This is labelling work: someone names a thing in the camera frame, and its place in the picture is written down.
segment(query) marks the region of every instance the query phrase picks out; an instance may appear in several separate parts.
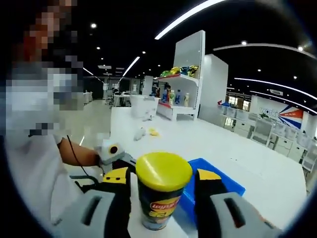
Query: ceiling light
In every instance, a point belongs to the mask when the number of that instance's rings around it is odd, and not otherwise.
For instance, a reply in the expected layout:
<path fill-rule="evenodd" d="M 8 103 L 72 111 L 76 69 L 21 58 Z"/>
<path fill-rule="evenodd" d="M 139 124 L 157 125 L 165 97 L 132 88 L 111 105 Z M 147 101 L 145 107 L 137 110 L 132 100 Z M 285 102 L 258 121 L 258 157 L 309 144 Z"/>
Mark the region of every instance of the ceiling light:
<path fill-rule="evenodd" d="M 317 114 L 316 111 L 314 111 L 314 110 L 312 110 L 312 109 L 310 109 L 310 108 L 308 108 L 308 107 L 305 107 L 305 106 L 303 106 L 303 105 L 301 105 L 301 104 L 299 104 L 299 103 L 295 103 L 295 102 L 293 102 L 293 101 L 290 101 L 290 100 L 288 100 L 288 99 L 285 99 L 285 98 L 280 98 L 280 97 L 277 97 L 277 96 L 269 95 L 269 94 L 266 94 L 266 93 L 259 93 L 259 92 L 255 92 L 255 91 L 250 91 L 250 92 L 251 92 L 251 93 L 263 94 L 263 95 L 271 96 L 271 97 L 278 98 L 278 99 L 282 99 L 282 100 L 285 100 L 285 101 L 287 101 L 287 102 L 290 102 L 290 103 L 296 104 L 296 105 L 298 105 L 298 106 L 301 106 L 301 107 L 303 107 L 303 108 L 305 108 L 305 109 L 307 109 L 307 110 L 310 110 L 310 111 L 312 111 L 312 112 L 314 112 L 314 113 Z"/>
<path fill-rule="evenodd" d="M 301 90 L 298 90 L 296 88 L 291 88 L 291 87 L 288 87 L 288 86 L 285 86 L 285 85 L 281 85 L 281 84 L 277 84 L 277 83 L 271 83 L 271 82 L 267 82 L 267 81 L 261 81 L 261 80 L 256 80 L 256 79 L 247 79 L 247 78 L 234 78 L 234 79 L 237 79 L 237 80 L 245 80 L 245 81 L 252 81 L 252 82 L 259 82 L 259 83 L 267 83 L 267 84 L 271 84 L 271 85 L 275 85 L 275 86 L 280 86 L 280 87 L 283 87 L 283 88 L 287 88 L 287 89 L 291 89 L 291 90 L 294 90 L 296 92 L 299 92 L 299 93 L 302 93 L 308 97 L 311 97 L 315 100 L 317 100 L 317 97 L 309 94 L 309 93 L 306 93 L 306 92 L 303 92 Z"/>
<path fill-rule="evenodd" d="M 177 18 L 175 21 L 173 21 L 171 24 L 169 24 L 164 30 L 162 30 L 156 37 L 156 40 L 159 40 L 162 38 L 166 33 L 168 33 L 170 30 L 172 30 L 174 27 L 182 23 L 184 20 L 187 18 L 191 17 L 192 15 L 196 14 L 197 12 L 200 12 L 201 10 L 204 10 L 207 7 L 210 7 L 216 3 L 219 3 L 224 0 L 207 0 L 198 6 L 190 9 L 188 12 L 185 14 L 181 15 L 179 18 Z"/>
<path fill-rule="evenodd" d="M 89 72 L 87 69 L 83 68 L 85 71 Z M 91 75 L 93 75 L 93 73 L 89 72 Z"/>
<path fill-rule="evenodd" d="M 132 68 L 132 66 L 139 60 L 139 56 L 138 57 L 136 57 L 134 60 L 133 60 L 133 62 L 130 64 L 130 66 L 127 68 L 127 70 L 124 72 L 124 74 L 123 74 L 123 76 L 122 77 L 124 77 L 126 74 L 127 74 L 127 72 L 130 70 L 130 68 Z"/>

